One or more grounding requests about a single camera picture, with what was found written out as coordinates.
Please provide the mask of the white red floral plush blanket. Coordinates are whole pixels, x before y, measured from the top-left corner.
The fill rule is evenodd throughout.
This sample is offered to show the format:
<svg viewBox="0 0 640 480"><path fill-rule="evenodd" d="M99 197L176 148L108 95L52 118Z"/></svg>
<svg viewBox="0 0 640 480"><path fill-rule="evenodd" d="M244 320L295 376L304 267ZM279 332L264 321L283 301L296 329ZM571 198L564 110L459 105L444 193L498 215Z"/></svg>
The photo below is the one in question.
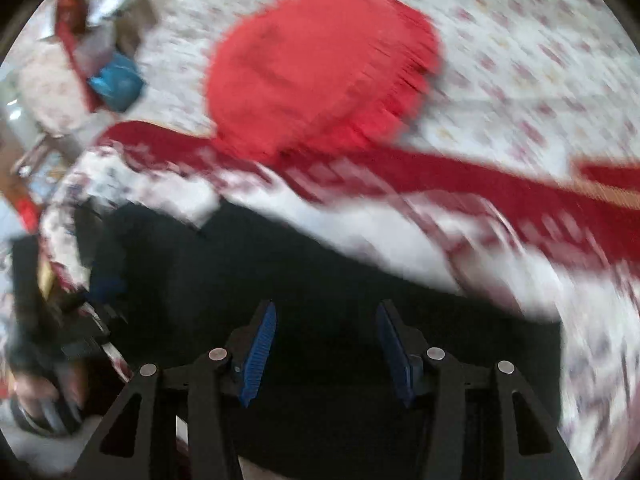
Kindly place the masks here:
<svg viewBox="0 0 640 480"><path fill-rule="evenodd" d="M138 203L202 224L228 200L338 252L447 292L476 292L563 325L562 435L587 479L612 479L639 442L639 195L586 165L570 183L452 157L370 148L264 166L147 122L107 129L40 223L70 287L86 284L73 209Z"/></svg>

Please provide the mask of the blue plastic bag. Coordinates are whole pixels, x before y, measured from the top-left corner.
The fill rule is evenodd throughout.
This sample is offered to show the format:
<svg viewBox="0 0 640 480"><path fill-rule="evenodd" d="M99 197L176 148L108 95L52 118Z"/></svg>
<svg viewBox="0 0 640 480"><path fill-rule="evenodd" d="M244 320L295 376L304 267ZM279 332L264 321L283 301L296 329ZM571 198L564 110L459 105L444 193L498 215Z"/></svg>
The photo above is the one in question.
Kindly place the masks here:
<svg viewBox="0 0 640 480"><path fill-rule="evenodd" d="M88 79L88 84L105 106L117 113L129 110L144 88L137 64L119 51L115 51L111 61Z"/></svg>

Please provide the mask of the floral white bed sheet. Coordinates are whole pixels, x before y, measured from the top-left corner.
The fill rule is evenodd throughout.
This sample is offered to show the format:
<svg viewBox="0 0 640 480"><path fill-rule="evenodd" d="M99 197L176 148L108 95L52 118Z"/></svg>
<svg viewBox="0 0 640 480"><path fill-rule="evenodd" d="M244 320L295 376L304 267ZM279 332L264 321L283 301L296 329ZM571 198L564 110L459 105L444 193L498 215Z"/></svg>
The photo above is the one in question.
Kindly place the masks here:
<svg viewBox="0 0 640 480"><path fill-rule="evenodd" d="M271 0L165 0L137 62L134 119L205 136L214 44ZM602 0L401 0L439 31L442 66L404 143L564 178L639 156L639 55Z"/></svg>

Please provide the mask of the red heart-shaped ruffled cushion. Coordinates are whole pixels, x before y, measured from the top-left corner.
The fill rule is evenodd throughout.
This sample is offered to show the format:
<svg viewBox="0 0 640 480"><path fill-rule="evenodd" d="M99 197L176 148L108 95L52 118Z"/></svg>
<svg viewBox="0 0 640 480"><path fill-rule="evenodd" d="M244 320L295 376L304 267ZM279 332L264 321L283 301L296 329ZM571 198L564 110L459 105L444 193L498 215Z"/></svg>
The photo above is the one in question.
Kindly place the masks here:
<svg viewBox="0 0 640 480"><path fill-rule="evenodd" d="M392 143L439 62L436 27L400 0L277 0L216 47L205 89L214 147L271 162Z"/></svg>

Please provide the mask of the black pants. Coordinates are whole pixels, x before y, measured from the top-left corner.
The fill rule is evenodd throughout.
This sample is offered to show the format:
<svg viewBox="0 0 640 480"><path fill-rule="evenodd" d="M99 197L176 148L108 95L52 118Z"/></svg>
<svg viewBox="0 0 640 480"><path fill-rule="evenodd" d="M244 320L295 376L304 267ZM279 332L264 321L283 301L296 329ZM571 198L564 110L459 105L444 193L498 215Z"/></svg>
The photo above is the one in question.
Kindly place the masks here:
<svg viewBox="0 0 640 480"><path fill-rule="evenodd" d="M198 229L136 204L110 212L89 285L124 317L113 342L134 367L190 364L271 301L262 383L230 424L242 456L294 479L412 475L424 411L395 394L376 336L384 300L462 362L512 362L561 416L558 323L411 283L230 203Z"/></svg>

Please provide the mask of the red cloth item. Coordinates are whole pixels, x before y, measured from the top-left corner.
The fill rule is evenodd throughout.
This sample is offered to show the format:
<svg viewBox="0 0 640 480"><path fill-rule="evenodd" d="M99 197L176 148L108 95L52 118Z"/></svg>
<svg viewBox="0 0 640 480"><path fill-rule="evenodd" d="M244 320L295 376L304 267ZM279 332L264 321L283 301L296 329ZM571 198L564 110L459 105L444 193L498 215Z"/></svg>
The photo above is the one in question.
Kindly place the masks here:
<svg viewBox="0 0 640 480"><path fill-rule="evenodd" d="M61 41L63 49L70 62L75 76L80 82L81 95L90 113L96 112L102 102L94 92L85 74L80 69L76 58L75 49L79 46L79 40L87 30L86 19L88 15L88 3L86 0L56 0L54 12L54 34Z"/></svg>

